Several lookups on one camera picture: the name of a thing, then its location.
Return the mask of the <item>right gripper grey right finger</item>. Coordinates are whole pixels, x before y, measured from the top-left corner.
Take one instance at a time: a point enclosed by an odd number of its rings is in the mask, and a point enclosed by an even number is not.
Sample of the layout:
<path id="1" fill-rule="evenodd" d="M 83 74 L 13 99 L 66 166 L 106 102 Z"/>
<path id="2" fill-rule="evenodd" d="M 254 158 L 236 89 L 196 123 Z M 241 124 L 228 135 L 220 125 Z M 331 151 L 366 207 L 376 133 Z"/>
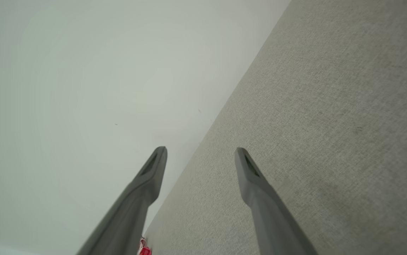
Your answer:
<path id="1" fill-rule="evenodd" d="M 235 166 L 242 199 L 251 209 L 260 255 L 318 255 L 246 149 L 235 150 Z"/>

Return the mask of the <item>grey fabric sofa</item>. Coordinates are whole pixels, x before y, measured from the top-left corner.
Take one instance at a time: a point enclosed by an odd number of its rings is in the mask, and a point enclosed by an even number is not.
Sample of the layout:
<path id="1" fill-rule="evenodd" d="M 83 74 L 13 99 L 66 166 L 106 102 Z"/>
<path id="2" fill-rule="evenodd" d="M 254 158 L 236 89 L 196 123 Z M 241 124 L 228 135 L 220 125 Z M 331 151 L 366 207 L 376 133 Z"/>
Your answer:
<path id="1" fill-rule="evenodd" d="M 407 0 L 291 0 L 166 197 L 152 255 L 259 255 L 247 149 L 319 255 L 407 255 Z"/>

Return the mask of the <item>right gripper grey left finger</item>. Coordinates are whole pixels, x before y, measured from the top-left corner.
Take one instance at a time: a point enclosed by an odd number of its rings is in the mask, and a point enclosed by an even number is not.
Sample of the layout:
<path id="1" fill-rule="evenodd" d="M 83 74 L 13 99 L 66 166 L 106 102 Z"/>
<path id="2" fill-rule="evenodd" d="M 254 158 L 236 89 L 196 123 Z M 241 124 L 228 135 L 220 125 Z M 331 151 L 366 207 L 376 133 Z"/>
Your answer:
<path id="1" fill-rule="evenodd" d="M 166 147 L 153 150 L 77 255 L 137 255 L 148 207 L 159 196 L 166 162 Z"/>

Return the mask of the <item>red jersey with white sleeves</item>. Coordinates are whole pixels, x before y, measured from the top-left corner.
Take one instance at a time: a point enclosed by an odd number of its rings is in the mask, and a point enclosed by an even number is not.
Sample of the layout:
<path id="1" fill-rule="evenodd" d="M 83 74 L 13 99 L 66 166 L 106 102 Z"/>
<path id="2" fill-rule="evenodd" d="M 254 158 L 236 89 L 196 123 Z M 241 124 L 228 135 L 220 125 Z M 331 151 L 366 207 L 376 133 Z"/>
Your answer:
<path id="1" fill-rule="evenodd" d="M 147 247 L 147 241 L 143 236 L 140 239 L 140 246 L 138 248 L 137 255 L 151 255 L 151 250 L 149 247 Z"/>

